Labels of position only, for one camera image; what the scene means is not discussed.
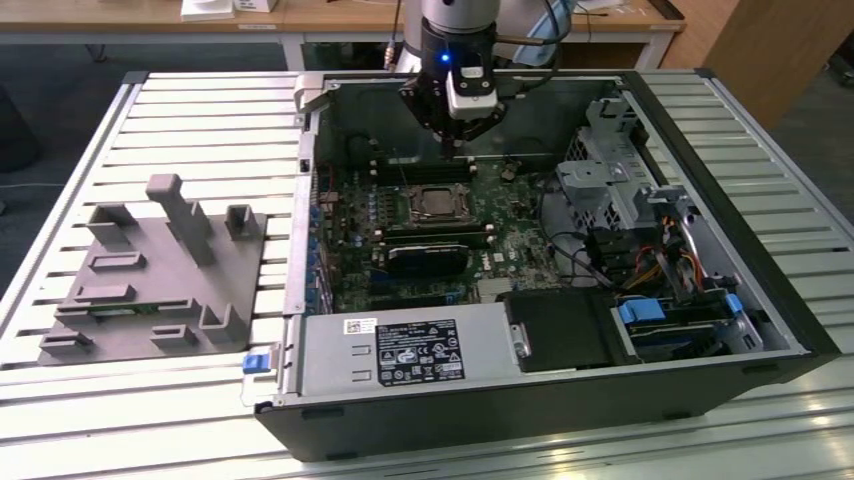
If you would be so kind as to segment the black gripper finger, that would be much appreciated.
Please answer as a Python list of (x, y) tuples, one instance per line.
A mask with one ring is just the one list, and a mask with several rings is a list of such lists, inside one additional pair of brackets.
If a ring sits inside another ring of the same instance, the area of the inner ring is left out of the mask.
[(504, 119), (507, 108), (499, 104), (492, 112), (475, 120), (458, 120), (454, 125), (452, 154), (456, 155), (463, 145), (486, 134)]
[(454, 120), (448, 113), (447, 91), (440, 82), (406, 82), (399, 96), (415, 120), (432, 132), (440, 157), (454, 157)]

